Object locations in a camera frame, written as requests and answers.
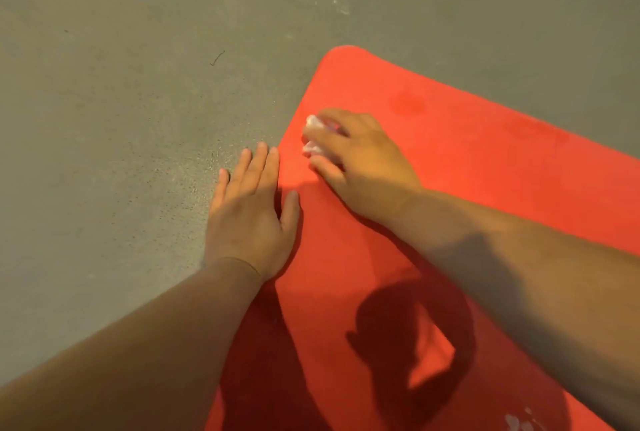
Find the floor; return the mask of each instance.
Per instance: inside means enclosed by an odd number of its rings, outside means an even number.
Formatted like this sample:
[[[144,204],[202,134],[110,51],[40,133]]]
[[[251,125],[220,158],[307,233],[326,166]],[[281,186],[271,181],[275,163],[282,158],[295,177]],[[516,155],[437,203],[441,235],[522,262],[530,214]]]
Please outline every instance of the floor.
[[[0,0],[0,383],[193,272],[220,166],[353,44],[640,156],[638,0]]]

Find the forearm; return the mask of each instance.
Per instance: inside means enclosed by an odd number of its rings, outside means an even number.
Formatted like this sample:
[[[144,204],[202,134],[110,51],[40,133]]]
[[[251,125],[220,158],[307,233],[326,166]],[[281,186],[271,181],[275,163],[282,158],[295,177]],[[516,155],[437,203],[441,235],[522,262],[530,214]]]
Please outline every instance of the forearm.
[[[201,430],[261,286],[217,261],[0,390],[0,428]]]
[[[568,390],[621,428],[640,426],[637,257],[438,193],[391,229]]]

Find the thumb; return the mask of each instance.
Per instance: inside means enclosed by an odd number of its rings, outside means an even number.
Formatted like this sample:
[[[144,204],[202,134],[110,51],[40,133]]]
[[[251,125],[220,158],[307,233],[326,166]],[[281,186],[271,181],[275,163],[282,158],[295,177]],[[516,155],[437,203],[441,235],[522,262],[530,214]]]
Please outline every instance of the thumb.
[[[300,197],[296,191],[287,194],[282,205],[280,214],[280,225],[282,231],[294,240],[298,231],[298,219],[300,218]]]
[[[342,187],[346,184],[344,172],[331,160],[321,155],[310,157],[309,163],[326,180],[326,183],[331,185],[331,188],[340,195]]]

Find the person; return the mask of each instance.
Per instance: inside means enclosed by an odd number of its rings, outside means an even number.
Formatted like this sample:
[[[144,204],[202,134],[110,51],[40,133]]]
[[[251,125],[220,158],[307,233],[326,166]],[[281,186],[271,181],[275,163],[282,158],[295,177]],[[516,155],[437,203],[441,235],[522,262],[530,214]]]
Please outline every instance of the person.
[[[340,164],[314,155],[310,165],[353,212],[434,263],[604,419],[640,429],[638,257],[429,191],[373,117],[319,117],[339,132],[305,136]],[[276,215],[279,163],[260,143],[231,175],[220,170],[203,269],[4,386],[0,428],[202,429],[245,311],[294,247],[300,203],[292,191]],[[438,250],[457,241],[463,250]],[[487,247],[522,285],[518,306]]]

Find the yoga mat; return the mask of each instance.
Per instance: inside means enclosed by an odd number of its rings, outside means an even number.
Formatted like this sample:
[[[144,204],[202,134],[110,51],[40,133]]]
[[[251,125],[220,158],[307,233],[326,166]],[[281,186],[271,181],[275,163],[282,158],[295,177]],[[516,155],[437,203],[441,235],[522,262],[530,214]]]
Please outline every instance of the yoga mat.
[[[638,160],[336,48],[280,144],[280,184],[300,192],[300,245],[240,326],[207,429],[610,429],[308,168],[302,128],[324,107],[372,113],[431,189],[640,254]],[[522,298],[517,282],[504,298]]]

